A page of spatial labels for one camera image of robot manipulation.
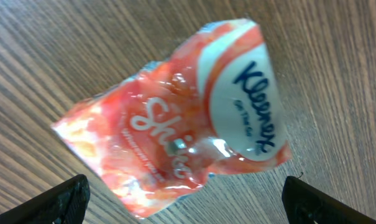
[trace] wood grain surface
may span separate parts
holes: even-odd
[[[0,0],[0,213],[87,175],[87,223],[138,223],[50,129],[210,21],[262,26],[292,161],[217,176],[143,223],[288,223],[284,180],[376,219],[376,0]]]

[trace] black plastic object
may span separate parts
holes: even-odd
[[[0,223],[80,224],[84,220],[88,201],[88,180],[80,174],[0,214]]]
[[[287,177],[282,200],[290,224],[376,223],[296,177]]]

